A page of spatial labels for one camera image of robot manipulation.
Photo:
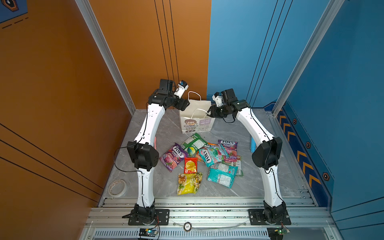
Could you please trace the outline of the white paper bag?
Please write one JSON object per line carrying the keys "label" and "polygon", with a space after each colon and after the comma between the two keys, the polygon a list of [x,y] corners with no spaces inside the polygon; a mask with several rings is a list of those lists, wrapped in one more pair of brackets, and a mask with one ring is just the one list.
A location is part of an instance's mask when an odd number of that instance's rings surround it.
{"label": "white paper bag", "polygon": [[215,119],[208,116],[212,102],[202,100],[201,95],[189,91],[188,101],[190,105],[180,111],[180,123],[183,134],[210,132]]}

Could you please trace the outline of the teal Fox's candy bag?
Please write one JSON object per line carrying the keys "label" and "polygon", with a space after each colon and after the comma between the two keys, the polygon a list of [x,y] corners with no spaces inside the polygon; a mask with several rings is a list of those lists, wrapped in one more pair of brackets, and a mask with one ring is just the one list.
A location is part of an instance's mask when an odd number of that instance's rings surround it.
{"label": "teal Fox's candy bag", "polygon": [[203,147],[199,150],[199,155],[201,156],[207,167],[211,167],[214,164],[222,162],[229,158],[228,153],[220,145]]}

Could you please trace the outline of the purple Fox's candy bag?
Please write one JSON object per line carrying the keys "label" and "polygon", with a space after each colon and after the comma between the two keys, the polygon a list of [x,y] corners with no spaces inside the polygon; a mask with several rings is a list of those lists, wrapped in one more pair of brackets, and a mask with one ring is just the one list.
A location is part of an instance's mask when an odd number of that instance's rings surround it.
{"label": "purple Fox's candy bag", "polygon": [[175,143],[160,157],[160,161],[172,172],[186,157],[188,157],[188,153],[183,150],[181,145]]}

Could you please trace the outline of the teal white candy bag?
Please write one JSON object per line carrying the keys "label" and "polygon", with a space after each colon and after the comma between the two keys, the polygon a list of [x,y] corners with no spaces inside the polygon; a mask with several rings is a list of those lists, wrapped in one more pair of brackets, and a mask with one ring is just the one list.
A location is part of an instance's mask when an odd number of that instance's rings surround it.
{"label": "teal white candy bag", "polygon": [[238,167],[216,163],[210,166],[207,180],[231,189],[234,184],[237,171]]}

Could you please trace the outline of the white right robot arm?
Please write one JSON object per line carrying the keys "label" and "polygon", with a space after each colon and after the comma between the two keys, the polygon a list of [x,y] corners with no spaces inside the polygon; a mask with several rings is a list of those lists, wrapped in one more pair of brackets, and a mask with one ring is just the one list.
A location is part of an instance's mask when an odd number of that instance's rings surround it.
{"label": "white right robot arm", "polygon": [[245,100],[238,100],[233,89],[217,92],[213,95],[214,104],[208,110],[212,118],[224,119],[228,115],[240,121],[256,143],[252,154],[254,164],[259,168],[264,187],[264,212],[266,222],[282,224],[287,220],[288,212],[282,198],[279,180],[278,163],[283,141],[274,137],[258,120],[251,106]]}

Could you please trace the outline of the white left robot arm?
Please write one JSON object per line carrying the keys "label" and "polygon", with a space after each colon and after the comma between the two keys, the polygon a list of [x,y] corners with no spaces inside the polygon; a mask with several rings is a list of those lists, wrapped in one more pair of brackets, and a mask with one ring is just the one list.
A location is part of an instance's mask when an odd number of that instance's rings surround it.
{"label": "white left robot arm", "polygon": [[127,143],[127,150],[138,174],[138,198],[134,209],[127,216],[135,223],[151,224],[156,219],[154,197],[154,169],[159,161],[159,152],[155,149],[155,137],[166,109],[174,107],[185,110],[189,101],[183,99],[189,88],[185,81],[176,84],[171,80],[160,80],[160,86],[148,100],[144,123],[132,142]]}

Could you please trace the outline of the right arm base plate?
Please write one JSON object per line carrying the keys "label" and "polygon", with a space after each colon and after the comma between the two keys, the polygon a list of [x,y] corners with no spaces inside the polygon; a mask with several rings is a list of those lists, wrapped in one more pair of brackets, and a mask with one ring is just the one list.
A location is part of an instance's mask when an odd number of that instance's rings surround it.
{"label": "right arm base plate", "polygon": [[289,226],[292,224],[287,210],[272,211],[267,209],[249,209],[249,220],[253,226]]}

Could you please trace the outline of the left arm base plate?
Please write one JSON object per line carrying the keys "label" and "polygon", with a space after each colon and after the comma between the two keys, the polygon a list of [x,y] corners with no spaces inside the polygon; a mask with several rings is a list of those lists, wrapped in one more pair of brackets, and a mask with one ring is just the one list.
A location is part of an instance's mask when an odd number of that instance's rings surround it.
{"label": "left arm base plate", "polygon": [[138,208],[132,210],[129,214],[122,216],[122,219],[128,220],[129,226],[167,226],[170,220],[169,209],[149,209]]}

